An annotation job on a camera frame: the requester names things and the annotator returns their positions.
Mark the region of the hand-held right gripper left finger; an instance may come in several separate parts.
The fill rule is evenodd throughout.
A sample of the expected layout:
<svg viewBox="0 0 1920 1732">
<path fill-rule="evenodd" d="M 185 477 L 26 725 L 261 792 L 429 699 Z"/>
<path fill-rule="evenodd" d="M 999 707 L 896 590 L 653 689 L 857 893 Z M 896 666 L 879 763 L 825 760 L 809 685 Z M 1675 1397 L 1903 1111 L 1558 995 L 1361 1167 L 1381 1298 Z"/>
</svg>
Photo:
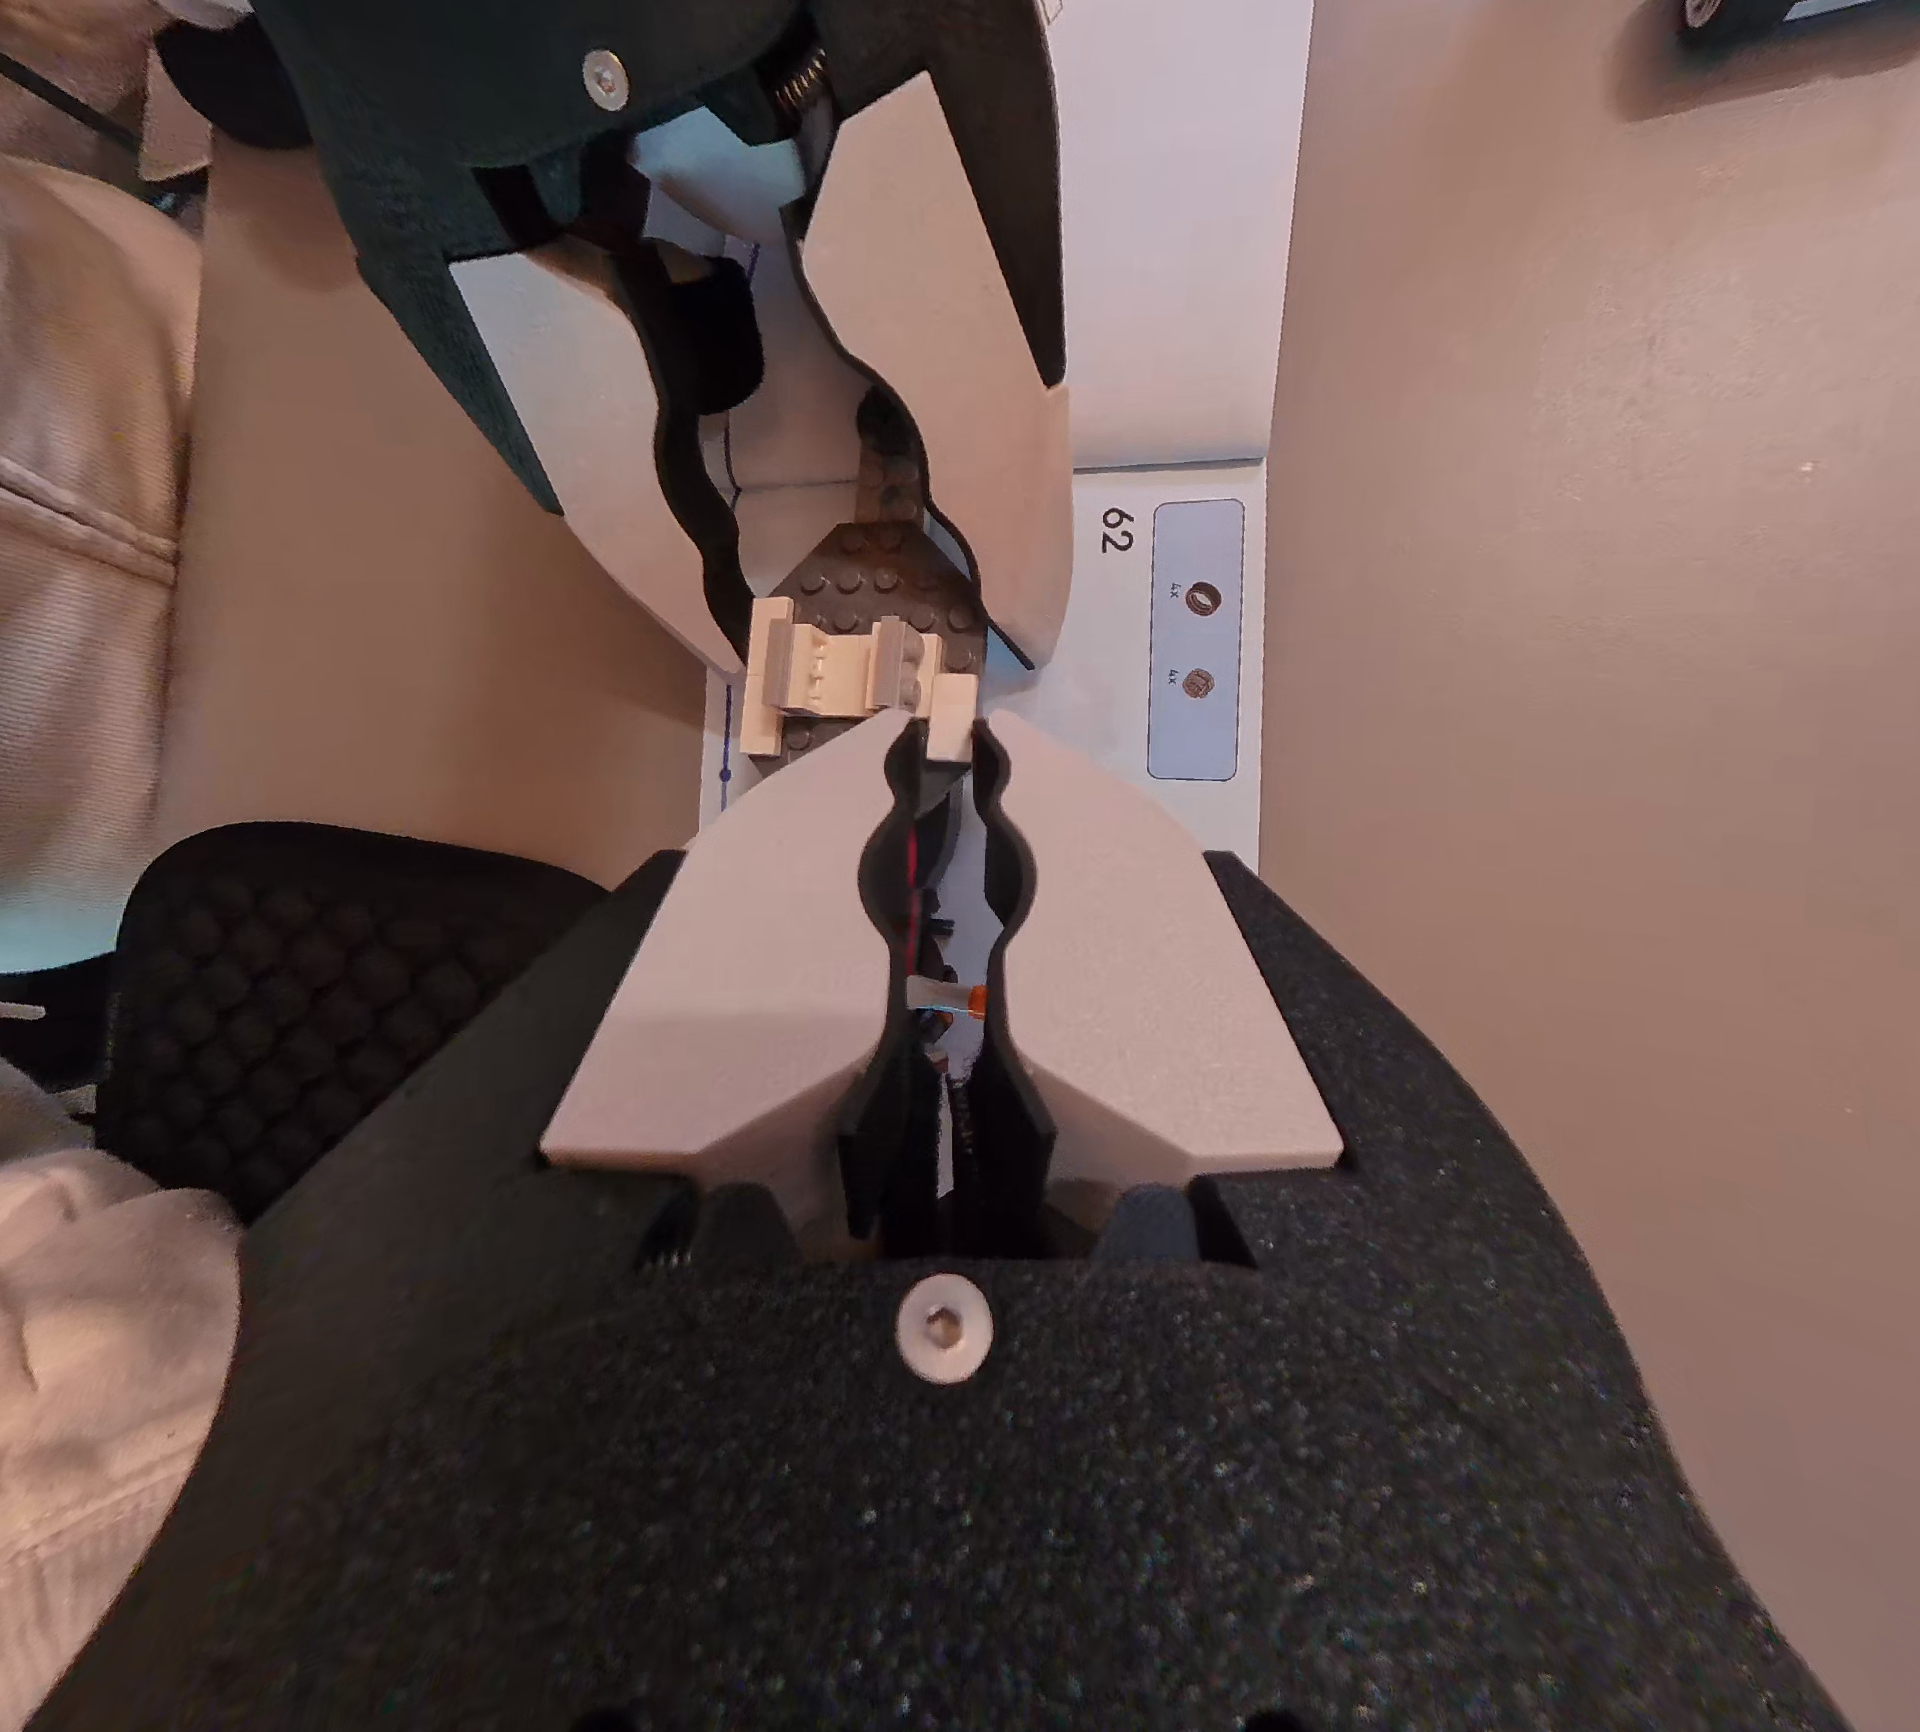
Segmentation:
<svg viewBox="0 0 1920 1732">
<path fill-rule="evenodd" d="M 545 1124 L 550 1164 L 760 1186 L 796 1229 L 843 1204 L 835 1113 L 892 972 L 857 866 L 908 728 L 898 710 L 856 725 L 693 836 Z"/>
</svg>

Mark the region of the grey lego vehicle model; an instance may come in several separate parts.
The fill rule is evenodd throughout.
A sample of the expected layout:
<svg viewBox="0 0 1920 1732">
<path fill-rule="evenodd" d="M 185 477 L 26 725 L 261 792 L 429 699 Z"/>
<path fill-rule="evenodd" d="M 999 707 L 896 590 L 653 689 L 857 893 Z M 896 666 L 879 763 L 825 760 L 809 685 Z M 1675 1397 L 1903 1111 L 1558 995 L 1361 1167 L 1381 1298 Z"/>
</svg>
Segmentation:
<svg viewBox="0 0 1920 1732">
<path fill-rule="evenodd" d="M 879 712 L 926 725 L 939 673 L 982 678 L 988 616 L 963 565 L 934 536 L 923 450 L 902 402 L 869 387 L 856 407 L 852 507 L 752 609 L 745 681 L 728 695 L 732 754 L 767 776 Z M 961 831 L 970 764 L 917 776 L 908 1017 L 937 1071 L 974 1046 L 983 1001 L 948 964 L 948 866 Z"/>
</svg>

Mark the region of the open lego instruction booklet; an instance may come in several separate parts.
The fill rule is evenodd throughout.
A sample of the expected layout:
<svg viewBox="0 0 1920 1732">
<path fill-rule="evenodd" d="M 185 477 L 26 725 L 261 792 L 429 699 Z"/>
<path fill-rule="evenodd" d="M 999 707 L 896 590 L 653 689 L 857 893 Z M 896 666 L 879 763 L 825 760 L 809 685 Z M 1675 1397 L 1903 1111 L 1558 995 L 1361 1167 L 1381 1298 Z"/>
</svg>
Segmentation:
<svg viewBox="0 0 1920 1732">
<path fill-rule="evenodd" d="M 1222 881 L 1258 836 L 1262 540 L 1260 465 L 1273 424 L 1285 252 L 1314 0 L 1036 0 L 1059 142 L 1071 571 L 1057 646 L 1029 668 L 985 616 L 972 728 L 1029 723 L 1163 809 Z M 771 398 L 724 400 L 711 448 L 722 504 L 745 507 L 750 627 L 737 674 L 711 673 L 708 738 L 728 794 L 701 833 L 767 776 L 736 760 L 728 696 L 745 686 L 754 606 L 852 507 L 856 408 L 893 392 L 843 354 L 813 302 L 802 243 L 839 126 L 813 114 L 747 160 L 718 117 L 671 133 L 640 168 L 677 196 L 718 262 L 745 270 L 771 354 Z M 857 893 L 886 938 L 879 1045 L 834 1113 L 847 1240 L 939 1206 L 948 1079 L 908 1017 L 916 798 L 926 725 L 883 760 L 893 809 L 859 857 Z M 941 900 L 946 961 L 988 1005 L 999 924 L 985 896 L 974 757 Z M 951 1217 L 983 1249 L 1021 1247 L 972 1167 L 970 1073 L 949 1120 Z"/>
</svg>

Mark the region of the person's torso in cream hoodie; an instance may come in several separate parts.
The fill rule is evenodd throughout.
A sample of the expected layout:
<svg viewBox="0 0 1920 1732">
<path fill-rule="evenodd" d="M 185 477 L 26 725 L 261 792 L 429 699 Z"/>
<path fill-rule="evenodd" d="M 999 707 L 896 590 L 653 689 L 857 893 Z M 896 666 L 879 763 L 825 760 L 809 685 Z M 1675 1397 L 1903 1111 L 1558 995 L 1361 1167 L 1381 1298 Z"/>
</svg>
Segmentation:
<svg viewBox="0 0 1920 1732">
<path fill-rule="evenodd" d="M 4 158 L 4 974 L 107 950 L 154 854 L 199 252 L 111 184 Z M 4 1729 L 180 1497 L 238 1326 L 238 1224 L 4 1064 Z"/>
</svg>

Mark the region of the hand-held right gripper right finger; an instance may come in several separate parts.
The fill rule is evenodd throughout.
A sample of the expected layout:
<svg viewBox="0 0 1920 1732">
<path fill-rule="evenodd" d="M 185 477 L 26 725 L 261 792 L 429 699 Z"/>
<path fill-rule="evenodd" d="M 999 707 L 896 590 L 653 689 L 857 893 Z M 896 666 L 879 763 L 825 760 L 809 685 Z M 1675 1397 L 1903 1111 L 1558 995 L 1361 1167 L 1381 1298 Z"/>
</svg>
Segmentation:
<svg viewBox="0 0 1920 1732">
<path fill-rule="evenodd" d="M 1327 1172 L 1343 1140 L 1202 845 L 1032 723 L 974 728 L 999 930 L 972 1168 L 1010 1232 L 1096 1235 L 1125 1194 Z"/>
</svg>

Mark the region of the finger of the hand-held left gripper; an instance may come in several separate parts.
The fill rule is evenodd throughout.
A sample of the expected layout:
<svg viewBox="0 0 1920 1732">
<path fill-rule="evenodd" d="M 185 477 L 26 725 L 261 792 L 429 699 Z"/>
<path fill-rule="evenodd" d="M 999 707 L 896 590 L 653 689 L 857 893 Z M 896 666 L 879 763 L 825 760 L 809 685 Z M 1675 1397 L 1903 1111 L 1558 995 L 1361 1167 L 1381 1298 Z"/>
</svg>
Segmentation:
<svg viewBox="0 0 1920 1732">
<path fill-rule="evenodd" d="M 659 395 L 607 255 L 544 244 L 457 260 L 450 279 L 573 539 L 687 653 L 740 674 L 662 488 Z"/>
<path fill-rule="evenodd" d="M 799 266 L 835 347 L 917 430 L 990 625 L 1044 668 L 1071 593 L 1070 392 L 1036 367 L 929 77 L 838 129 Z"/>
</svg>

